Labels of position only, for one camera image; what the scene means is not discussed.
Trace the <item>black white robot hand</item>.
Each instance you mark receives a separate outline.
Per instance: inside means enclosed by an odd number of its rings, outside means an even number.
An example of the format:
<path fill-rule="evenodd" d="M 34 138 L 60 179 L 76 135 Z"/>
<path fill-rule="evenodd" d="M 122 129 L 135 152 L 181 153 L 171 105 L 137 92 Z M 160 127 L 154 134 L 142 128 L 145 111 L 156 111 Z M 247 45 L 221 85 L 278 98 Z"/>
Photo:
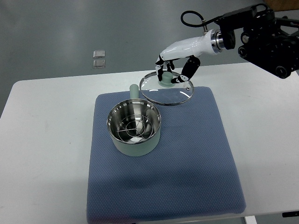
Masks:
<path fill-rule="evenodd" d="M 189 81 L 200 66 L 199 56 L 202 54 L 216 55 L 225 48 L 224 40 L 220 30 L 210 30 L 200 37 L 189 38 L 175 42 L 164 49 L 158 56 L 156 74 L 158 80 L 163 79 L 164 66 L 167 72 L 172 72 L 175 68 L 173 61 L 187 58 L 181 74 L 171 80 L 172 84 Z"/>

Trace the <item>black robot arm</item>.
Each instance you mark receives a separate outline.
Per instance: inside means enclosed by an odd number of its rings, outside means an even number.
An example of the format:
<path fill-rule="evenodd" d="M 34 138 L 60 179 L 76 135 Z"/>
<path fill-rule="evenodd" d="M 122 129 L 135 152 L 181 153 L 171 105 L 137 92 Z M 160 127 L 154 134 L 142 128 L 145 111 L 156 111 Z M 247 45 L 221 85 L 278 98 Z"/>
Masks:
<path fill-rule="evenodd" d="M 215 20 L 226 49 L 235 47 L 235 30 L 242 28 L 238 54 L 244 60 L 285 79 L 299 68 L 299 33 L 289 34 L 281 27 L 298 28 L 298 20 L 277 18 L 272 9 L 258 6 L 226 13 Z"/>

